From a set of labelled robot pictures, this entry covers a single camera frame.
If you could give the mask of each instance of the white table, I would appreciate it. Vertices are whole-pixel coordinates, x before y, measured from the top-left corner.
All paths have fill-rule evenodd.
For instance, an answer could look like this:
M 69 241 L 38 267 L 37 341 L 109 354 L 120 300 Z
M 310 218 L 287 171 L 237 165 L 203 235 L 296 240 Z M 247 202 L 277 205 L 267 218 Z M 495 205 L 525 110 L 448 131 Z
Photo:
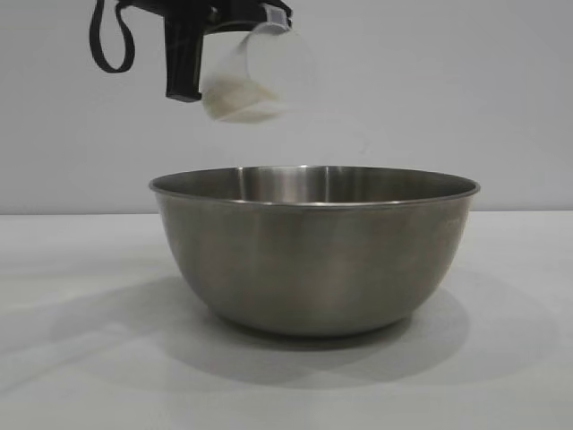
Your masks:
M 0 218 L 2 430 L 573 428 L 573 212 L 476 212 L 387 331 L 276 342 L 211 316 L 158 216 Z

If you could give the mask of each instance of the measuring cup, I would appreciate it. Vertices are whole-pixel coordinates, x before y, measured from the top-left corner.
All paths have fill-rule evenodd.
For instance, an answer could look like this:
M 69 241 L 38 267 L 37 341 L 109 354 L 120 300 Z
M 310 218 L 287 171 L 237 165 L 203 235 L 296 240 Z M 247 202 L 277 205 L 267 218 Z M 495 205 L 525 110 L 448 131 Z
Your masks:
M 284 24 L 264 22 L 206 75 L 202 103 L 215 120 L 260 123 L 310 103 L 314 74 L 303 38 Z

